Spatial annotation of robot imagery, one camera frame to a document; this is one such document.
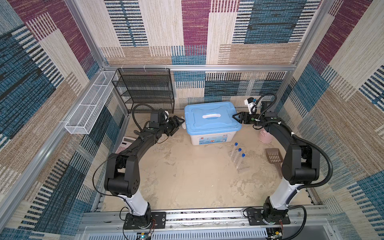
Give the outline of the test tube blue cap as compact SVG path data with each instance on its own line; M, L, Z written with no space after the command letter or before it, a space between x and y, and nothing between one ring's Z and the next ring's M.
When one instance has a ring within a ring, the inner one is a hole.
M235 142L234 147L233 147L232 152L231 152L231 160L234 159L234 156L235 156L237 151L238 151L238 143Z
M236 165L236 168L239 167L239 165L242 161L242 154L243 154L242 149L239 148L235 154L235 157L234 157L234 164Z
M247 168L247 165L245 163L245 157L246 157L246 154L242 154L242 161L241 161L239 167L236 168L239 172L243 171L245 168Z

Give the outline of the blue plastic bin lid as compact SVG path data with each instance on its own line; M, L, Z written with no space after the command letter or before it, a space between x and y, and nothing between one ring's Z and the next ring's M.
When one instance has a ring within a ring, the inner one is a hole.
M191 136L237 132L242 125L231 102L188 105L185 107L187 133Z

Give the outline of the white plastic storage bin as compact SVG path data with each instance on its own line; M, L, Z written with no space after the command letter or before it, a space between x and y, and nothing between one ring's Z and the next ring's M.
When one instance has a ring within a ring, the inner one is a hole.
M231 142L237 132L205 134L205 135L190 135L193 146L219 144Z

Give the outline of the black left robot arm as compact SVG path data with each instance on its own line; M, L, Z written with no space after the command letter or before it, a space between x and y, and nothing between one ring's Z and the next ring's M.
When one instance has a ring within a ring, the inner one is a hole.
M151 206L139 191L139 162L163 135L172 136L184 122L178 116L170 117L165 110L153 110L150 120L135 132L138 138L125 150L108 157L104 188L128 205L131 210L128 219L137 225L145 227L152 222Z

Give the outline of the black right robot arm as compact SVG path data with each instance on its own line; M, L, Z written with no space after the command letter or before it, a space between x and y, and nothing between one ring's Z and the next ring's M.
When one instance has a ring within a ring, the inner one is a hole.
M301 189L325 185L334 172L326 152L296 135L277 113L269 110L272 104L271 101L263 101L261 112L257 113L258 101L249 98L245 100L248 111L233 115L240 124L264 129L286 150L281 165L282 181L278 189L267 197L261 211L263 222L267 225L272 225L287 215L292 199Z

